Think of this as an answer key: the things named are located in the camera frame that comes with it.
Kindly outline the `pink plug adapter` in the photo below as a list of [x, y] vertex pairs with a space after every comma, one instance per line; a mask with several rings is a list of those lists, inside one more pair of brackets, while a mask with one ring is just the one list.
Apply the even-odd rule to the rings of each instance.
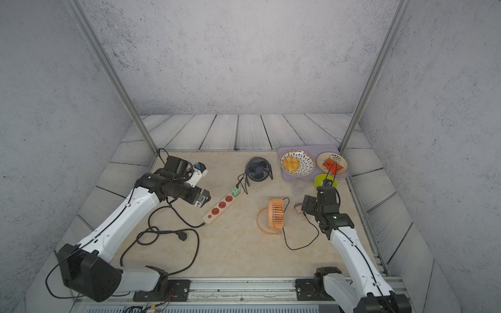
[[295, 212], [298, 214], [298, 215], [302, 215], [304, 214], [305, 212], [303, 211], [303, 205], [301, 203], [296, 203], [294, 205], [294, 210]]

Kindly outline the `beige power strip red sockets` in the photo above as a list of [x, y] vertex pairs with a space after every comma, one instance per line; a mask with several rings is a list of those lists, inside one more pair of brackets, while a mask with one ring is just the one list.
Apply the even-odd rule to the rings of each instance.
[[232, 204], [236, 196], [232, 193], [227, 194], [221, 201], [214, 205], [202, 218], [205, 224], [214, 223]]

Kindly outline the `orange desk fan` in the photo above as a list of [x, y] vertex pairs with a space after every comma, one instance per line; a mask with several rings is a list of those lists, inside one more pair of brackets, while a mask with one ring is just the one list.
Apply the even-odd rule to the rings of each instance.
[[[267, 227], [268, 231], [263, 229], [260, 225], [260, 215], [267, 213]], [[285, 205], [283, 199], [270, 199], [267, 207], [261, 209], [256, 215], [257, 228], [268, 236], [280, 236], [281, 230], [284, 228], [284, 212]]]

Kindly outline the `green plug adapter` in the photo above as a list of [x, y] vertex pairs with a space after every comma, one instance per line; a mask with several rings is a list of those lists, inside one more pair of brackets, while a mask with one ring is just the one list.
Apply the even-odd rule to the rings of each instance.
[[239, 196], [239, 195], [241, 194], [241, 191], [242, 191], [242, 188], [240, 188], [240, 187], [234, 187], [234, 188], [232, 189], [232, 192], [231, 192], [231, 193], [232, 193], [232, 196], [233, 196], [233, 197], [237, 197], [237, 196]]

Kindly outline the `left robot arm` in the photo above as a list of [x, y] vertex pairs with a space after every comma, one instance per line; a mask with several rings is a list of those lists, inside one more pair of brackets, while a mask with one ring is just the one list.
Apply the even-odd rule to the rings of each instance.
[[203, 207], [210, 201], [208, 190], [197, 184], [207, 174], [204, 164], [168, 156], [163, 168], [139, 178], [126, 199], [93, 232], [78, 244], [64, 245], [57, 253], [57, 268], [65, 287], [96, 302], [115, 293], [133, 292], [135, 301], [168, 298], [169, 274], [158, 267], [124, 269], [111, 262], [137, 224], [161, 202], [183, 199]]

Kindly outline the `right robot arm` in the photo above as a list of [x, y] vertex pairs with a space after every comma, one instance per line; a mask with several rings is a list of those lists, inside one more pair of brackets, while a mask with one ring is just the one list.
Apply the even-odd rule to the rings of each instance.
[[341, 312], [411, 312], [407, 296], [397, 294], [370, 261], [350, 216], [340, 212], [341, 197], [333, 186], [317, 187], [304, 196], [301, 211], [316, 220], [319, 230], [340, 254], [351, 281], [337, 267], [320, 267], [313, 277], [322, 299], [334, 300]]

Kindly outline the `black desk fan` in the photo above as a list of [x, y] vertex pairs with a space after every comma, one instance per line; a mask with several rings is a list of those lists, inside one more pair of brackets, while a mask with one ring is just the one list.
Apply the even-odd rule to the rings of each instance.
[[273, 180], [271, 164], [260, 156], [250, 158], [245, 165], [245, 178], [254, 182], [262, 182], [267, 178]]

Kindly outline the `green bowl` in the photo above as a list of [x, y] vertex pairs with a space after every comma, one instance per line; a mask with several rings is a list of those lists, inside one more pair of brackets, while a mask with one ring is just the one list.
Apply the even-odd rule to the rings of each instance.
[[331, 175], [328, 175], [328, 174], [325, 174], [325, 173], [317, 175], [315, 177], [314, 183], [315, 183], [316, 187], [320, 187], [321, 181], [323, 181], [325, 179], [334, 180], [335, 181], [335, 187], [334, 188], [337, 188], [337, 182], [336, 182], [334, 176], [331, 176]]

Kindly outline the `clear plastic cup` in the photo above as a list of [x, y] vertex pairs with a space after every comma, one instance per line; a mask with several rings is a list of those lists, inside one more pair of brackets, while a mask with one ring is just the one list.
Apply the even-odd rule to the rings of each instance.
[[298, 179], [291, 182], [291, 192], [294, 194], [299, 194], [304, 191], [304, 189], [308, 186], [308, 180], [306, 179]]

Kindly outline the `plate with red food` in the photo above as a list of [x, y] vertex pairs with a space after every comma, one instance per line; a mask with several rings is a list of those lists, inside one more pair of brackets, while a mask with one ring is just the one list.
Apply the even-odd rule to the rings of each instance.
[[342, 175], [348, 172], [348, 162], [341, 155], [334, 152], [324, 152], [317, 156], [318, 169], [330, 175]]

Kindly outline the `patterned bowl with yellow food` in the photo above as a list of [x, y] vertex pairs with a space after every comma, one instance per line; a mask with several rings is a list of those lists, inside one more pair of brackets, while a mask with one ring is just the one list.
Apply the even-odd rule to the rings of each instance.
[[306, 177], [316, 168], [312, 156], [303, 150], [289, 150], [279, 157], [279, 165], [283, 172], [294, 177]]

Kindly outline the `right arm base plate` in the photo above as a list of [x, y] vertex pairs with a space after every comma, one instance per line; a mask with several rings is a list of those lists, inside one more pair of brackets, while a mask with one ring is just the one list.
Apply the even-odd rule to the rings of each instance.
[[314, 279], [296, 279], [295, 289], [298, 301], [333, 301], [322, 285]]

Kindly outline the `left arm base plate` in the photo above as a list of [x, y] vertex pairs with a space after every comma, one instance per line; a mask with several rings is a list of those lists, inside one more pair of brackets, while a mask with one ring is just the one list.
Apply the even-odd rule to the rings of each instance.
[[135, 292], [134, 302], [186, 302], [190, 292], [191, 280], [165, 279], [160, 281], [150, 292]]

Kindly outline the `aluminium front rail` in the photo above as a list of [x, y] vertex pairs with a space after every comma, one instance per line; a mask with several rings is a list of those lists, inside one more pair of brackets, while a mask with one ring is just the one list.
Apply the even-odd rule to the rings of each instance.
[[134, 302], [131, 295], [96, 303], [79, 300], [71, 312], [342, 312], [335, 301], [304, 301], [296, 282], [308, 277], [190, 278], [186, 301]]

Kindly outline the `left aluminium frame post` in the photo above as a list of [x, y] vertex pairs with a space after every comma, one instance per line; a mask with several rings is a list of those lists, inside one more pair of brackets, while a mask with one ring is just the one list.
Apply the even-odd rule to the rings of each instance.
[[120, 77], [118, 76], [116, 70], [114, 69], [112, 62], [110, 61], [110, 58], [106, 54], [102, 44], [100, 43], [97, 35], [95, 34], [95, 31], [93, 30], [90, 21], [88, 20], [81, 4], [77, 0], [65, 0], [64, 4], [68, 8], [72, 17], [74, 18], [74, 21], [76, 22], [81, 34], [83, 35], [87, 44], [91, 48], [91, 51], [97, 58], [101, 68], [104, 70], [104, 74], [112, 84], [112, 87], [114, 88], [115, 92], [120, 98], [122, 105], [125, 107], [127, 113], [129, 114], [133, 123], [137, 127], [142, 138], [146, 141], [152, 153], [155, 156], [158, 156], [159, 148], [155, 144], [154, 140], [150, 135], [150, 132], [147, 130], [144, 122], [142, 121], [142, 118], [140, 117], [138, 110], [134, 106], [128, 92], [126, 91], [122, 81], [120, 80]]

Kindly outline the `aluminium frame post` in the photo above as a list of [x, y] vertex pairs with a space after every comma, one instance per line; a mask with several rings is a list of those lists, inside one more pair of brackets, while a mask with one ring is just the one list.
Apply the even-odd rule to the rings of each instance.
[[377, 58], [374, 62], [373, 68], [370, 72], [369, 78], [365, 84], [363, 92], [356, 104], [356, 107], [352, 113], [350, 123], [348, 124], [347, 131], [341, 142], [339, 152], [341, 154], [348, 148], [352, 135], [356, 129], [356, 125], [360, 122], [360, 119], [369, 103], [369, 99], [373, 93], [373, 90], [378, 82], [378, 79], [383, 71], [385, 62], [390, 55], [391, 49], [393, 48], [399, 31], [404, 23], [404, 20], [409, 12], [411, 0], [401, 0], [395, 11], [395, 15], [390, 23], [390, 27], [386, 33], [386, 36], [382, 42], [380, 50], [378, 52]]
[[112, 84], [112, 87], [114, 88], [115, 92], [120, 98], [122, 105], [125, 107], [127, 113], [129, 114], [133, 123], [137, 127], [142, 138], [146, 141], [152, 153], [155, 156], [158, 156], [159, 148], [155, 144], [154, 140], [150, 135], [150, 132], [147, 130], [144, 122], [142, 121], [142, 118], [140, 117], [138, 110], [134, 106], [128, 92], [126, 91], [122, 81], [120, 80], [120, 77], [118, 76], [116, 70], [114, 69], [112, 62], [110, 61], [110, 58], [106, 54], [102, 44], [100, 43], [97, 35], [95, 34], [95, 31], [93, 30], [90, 21], [88, 20], [81, 4], [77, 0], [65, 0], [64, 4], [68, 8], [72, 17], [74, 18], [74, 21], [76, 22], [81, 34], [83, 35], [87, 44], [91, 48], [91, 51], [97, 58], [101, 68], [104, 70], [104, 74]]

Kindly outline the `right aluminium frame post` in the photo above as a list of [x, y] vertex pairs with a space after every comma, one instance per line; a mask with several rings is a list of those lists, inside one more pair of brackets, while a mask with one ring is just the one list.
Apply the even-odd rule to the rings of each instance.
[[370, 72], [369, 78], [365, 84], [363, 92], [356, 104], [356, 107], [352, 113], [350, 123], [348, 124], [347, 131], [341, 142], [339, 152], [341, 154], [348, 148], [352, 135], [356, 129], [356, 125], [360, 122], [360, 119], [369, 103], [369, 99], [373, 93], [373, 90], [378, 82], [378, 79], [383, 71], [385, 62], [390, 55], [391, 49], [393, 48], [399, 31], [404, 23], [404, 20], [409, 12], [411, 0], [401, 0], [395, 11], [395, 15], [390, 23], [390, 27], [386, 33], [386, 36], [382, 42], [380, 50], [378, 52], [377, 58], [374, 62], [373, 68]]

